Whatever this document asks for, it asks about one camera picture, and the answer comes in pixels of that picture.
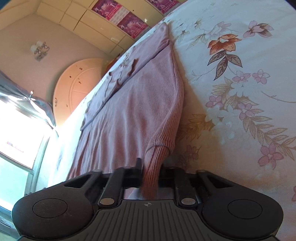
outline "window pane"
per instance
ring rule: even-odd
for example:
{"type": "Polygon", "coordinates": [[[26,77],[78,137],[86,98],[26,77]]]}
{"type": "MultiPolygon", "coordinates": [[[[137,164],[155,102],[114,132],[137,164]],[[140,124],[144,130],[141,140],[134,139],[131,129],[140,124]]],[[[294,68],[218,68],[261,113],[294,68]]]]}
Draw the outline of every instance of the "window pane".
{"type": "Polygon", "coordinates": [[[12,210],[24,196],[28,172],[0,157],[0,206],[12,210]]]}
{"type": "Polygon", "coordinates": [[[0,151],[32,168],[42,138],[49,126],[17,111],[12,104],[0,101],[0,151]]]}

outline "curtain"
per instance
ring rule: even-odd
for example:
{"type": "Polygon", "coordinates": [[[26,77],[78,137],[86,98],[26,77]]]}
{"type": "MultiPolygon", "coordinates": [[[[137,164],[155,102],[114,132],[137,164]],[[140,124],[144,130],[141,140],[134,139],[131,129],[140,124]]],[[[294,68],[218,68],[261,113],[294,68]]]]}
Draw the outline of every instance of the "curtain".
{"type": "Polygon", "coordinates": [[[21,110],[30,115],[44,120],[52,128],[56,122],[52,107],[45,100],[35,97],[24,88],[17,85],[0,70],[0,99],[4,102],[12,102],[21,110]]]}
{"type": "Polygon", "coordinates": [[[4,8],[5,5],[6,5],[9,1],[10,1],[10,0],[0,0],[0,10],[1,10],[2,8],[4,8]]]}

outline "folded garment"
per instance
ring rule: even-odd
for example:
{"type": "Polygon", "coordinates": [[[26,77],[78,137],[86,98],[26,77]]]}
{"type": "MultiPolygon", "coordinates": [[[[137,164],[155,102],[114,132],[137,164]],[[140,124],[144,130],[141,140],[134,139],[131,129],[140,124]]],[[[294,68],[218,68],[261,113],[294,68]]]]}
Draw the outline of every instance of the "folded garment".
{"type": "Polygon", "coordinates": [[[144,163],[142,195],[157,193],[160,167],[172,153],[184,97],[168,26],[161,24],[109,73],[90,101],[68,179],[144,163]]]}

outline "orange flower print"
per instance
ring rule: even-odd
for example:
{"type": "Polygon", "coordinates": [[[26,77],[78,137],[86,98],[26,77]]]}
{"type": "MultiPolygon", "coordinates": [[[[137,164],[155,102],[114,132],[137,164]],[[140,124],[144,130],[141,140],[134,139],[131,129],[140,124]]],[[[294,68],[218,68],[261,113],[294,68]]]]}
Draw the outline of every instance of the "orange flower print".
{"type": "Polygon", "coordinates": [[[217,40],[212,40],[209,42],[208,48],[210,49],[210,55],[217,53],[219,50],[224,49],[226,51],[235,51],[235,42],[241,41],[241,39],[236,38],[237,35],[226,34],[219,37],[217,40]]]}

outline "bed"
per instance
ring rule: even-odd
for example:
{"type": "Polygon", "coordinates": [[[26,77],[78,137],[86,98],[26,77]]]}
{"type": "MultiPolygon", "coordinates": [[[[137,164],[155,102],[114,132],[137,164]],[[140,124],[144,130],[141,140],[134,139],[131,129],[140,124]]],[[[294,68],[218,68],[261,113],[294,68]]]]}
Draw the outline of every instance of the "bed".
{"type": "MultiPolygon", "coordinates": [[[[272,197],[284,210],[277,237],[295,240],[296,11],[284,0],[188,0],[135,45],[162,22],[185,89],[171,162],[272,197]]],[[[60,131],[49,186],[66,179],[87,103],[106,77],[60,131]]]]}

